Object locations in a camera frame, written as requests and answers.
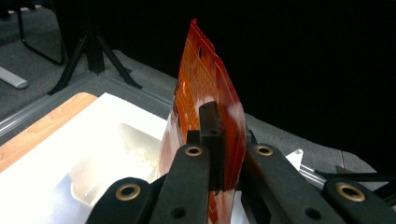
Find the translucent orange bag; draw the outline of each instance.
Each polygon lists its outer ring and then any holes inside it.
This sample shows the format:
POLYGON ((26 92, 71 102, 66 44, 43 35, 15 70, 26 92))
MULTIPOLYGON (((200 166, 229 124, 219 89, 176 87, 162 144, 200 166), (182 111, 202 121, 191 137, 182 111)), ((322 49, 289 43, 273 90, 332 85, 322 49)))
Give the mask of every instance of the translucent orange bag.
POLYGON ((177 149, 186 144, 187 131, 199 130, 200 105, 216 101, 224 136, 224 191, 209 193, 209 223, 230 223, 233 196, 246 150, 242 104, 220 57, 191 21, 180 62, 173 109, 162 141, 159 176, 168 173, 177 149))

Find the wooden board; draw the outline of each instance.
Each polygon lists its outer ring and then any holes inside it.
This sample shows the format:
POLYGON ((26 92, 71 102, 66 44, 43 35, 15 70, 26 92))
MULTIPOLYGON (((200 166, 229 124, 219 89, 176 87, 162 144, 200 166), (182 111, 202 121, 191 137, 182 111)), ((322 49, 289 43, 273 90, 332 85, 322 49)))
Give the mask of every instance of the wooden board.
POLYGON ((0 172, 6 170, 96 99, 94 95, 80 92, 0 146, 0 172))

